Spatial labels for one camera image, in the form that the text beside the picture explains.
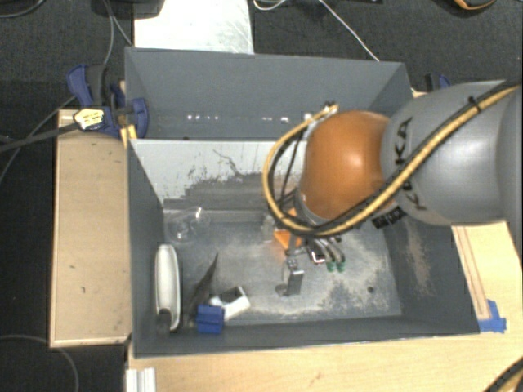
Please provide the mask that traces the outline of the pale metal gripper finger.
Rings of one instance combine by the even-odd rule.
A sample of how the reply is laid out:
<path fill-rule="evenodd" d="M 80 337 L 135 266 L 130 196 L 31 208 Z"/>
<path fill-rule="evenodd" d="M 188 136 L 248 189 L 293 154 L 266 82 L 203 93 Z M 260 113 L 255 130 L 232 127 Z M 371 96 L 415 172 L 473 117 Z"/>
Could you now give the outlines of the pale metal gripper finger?
<path fill-rule="evenodd" d="M 284 262 L 281 265 L 281 281 L 280 283 L 275 287 L 275 291 L 279 296 L 287 296 L 288 295 L 288 279 L 290 275 L 290 269 L 288 266 L 288 259 L 285 259 Z"/>
<path fill-rule="evenodd" d="M 302 288 L 304 270 L 300 267 L 296 259 L 287 259 L 287 295 L 299 295 Z"/>

